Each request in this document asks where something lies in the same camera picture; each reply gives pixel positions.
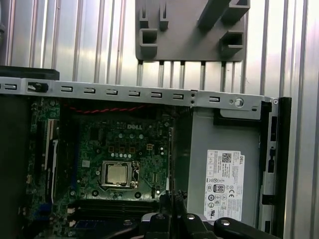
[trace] metal bracket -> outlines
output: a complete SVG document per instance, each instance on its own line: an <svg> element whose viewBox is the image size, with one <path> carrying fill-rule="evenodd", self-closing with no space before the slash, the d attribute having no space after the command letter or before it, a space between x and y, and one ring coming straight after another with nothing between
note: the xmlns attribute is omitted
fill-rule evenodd
<svg viewBox="0 0 319 239"><path fill-rule="evenodd" d="M46 85L46 92L34 90L34 83ZM259 120L261 102L272 98L223 92L129 87L95 83L63 82L0 77L0 94L123 101L172 106L221 109L227 118Z"/></svg>

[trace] metal chassis frame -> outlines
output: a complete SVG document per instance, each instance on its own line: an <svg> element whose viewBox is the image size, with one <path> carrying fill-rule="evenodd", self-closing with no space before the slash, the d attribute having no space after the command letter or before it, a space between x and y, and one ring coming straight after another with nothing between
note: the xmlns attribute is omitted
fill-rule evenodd
<svg viewBox="0 0 319 239"><path fill-rule="evenodd" d="M48 91L46 93L37 93L29 90L28 84L34 82L47 84ZM260 189L259 223L255 227L264 231L265 222L274 221L276 216L274 214L275 206L263 205L262 195L274 195L276 190L277 167L275 167L274 173L268 173L268 161L270 160L269 152L271 148L276 151L275 160L278 154L278 140L271 141L271 119L279 114L278 104L280 99L222 92L128 87L10 77L0 77L0 94L215 108L220 109L221 116L239 120L260 120L262 102L271 103L272 110L269 112L268 119L266 170L263 172L262 187ZM237 99L242 99L244 105L241 107L236 106Z"/></svg>

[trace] cpu socket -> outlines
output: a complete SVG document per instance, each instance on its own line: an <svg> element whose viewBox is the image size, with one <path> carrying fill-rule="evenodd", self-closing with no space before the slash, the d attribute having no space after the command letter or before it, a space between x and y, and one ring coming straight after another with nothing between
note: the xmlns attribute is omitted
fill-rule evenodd
<svg viewBox="0 0 319 239"><path fill-rule="evenodd" d="M139 162L103 161L101 186L135 189L139 184Z"/></svg>

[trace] screw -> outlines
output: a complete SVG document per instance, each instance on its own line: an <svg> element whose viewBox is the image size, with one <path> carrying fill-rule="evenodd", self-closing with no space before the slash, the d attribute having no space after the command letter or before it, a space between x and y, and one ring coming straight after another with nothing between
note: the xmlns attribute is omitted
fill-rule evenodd
<svg viewBox="0 0 319 239"><path fill-rule="evenodd" d="M157 215L156 215L156 218L157 218L157 219L160 219L160 220L165 219L165 217L163 216L163 214L157 214Z"/></svg>
<svg viewBox="0 0 319 239"><path fill-rule="evenodd" d="M72 237L72 236L74 236L74 232L68 232L68 237Z"/></svg>
<svg viewBox="0 0 319 239"><path fill-rule="evenodd" d="M221 220L221 224L222 224L223 226L229 226L229 225L230 225L230 222L227 221L227 220Z"/></svg>
<svg viewBox="0 0 319 239"><path fill-rule="evenodd" d="M124 226L130 226L132 224L133 223L131 222L131 220L125 220L124 223L123 223Z"/></svg>
<svg viewBox="0 0 319 239"><path fill-rule="evenodd" d="M195 219L195 216L193 214L187 214L187 219L189 220L194 220Z"/></svg>

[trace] red cable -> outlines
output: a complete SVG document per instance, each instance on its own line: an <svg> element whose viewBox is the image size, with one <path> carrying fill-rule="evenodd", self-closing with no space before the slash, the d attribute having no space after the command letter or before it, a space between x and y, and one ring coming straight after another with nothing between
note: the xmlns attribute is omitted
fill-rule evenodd
<svg viewBox="0 0 319 239"><path fill-rule="evenodd" d="M83 111L83 110L79 110L75 107L71 107L67 104L64 104L65 107L68 107L70 110L73 110L77 113L83 113L83 114L95 114L95 113L104 113L104 112L107 112L107 111L110 111L110 112L114 112L114 111L135 111L135 110L139 110L143 107L145 107L146 105L141 105L139 107L132 107L132 108L112 108L112 109L109 109L109 108L106 108L106 109L102 109L102 110L92 110L92 111Z"/></svg>

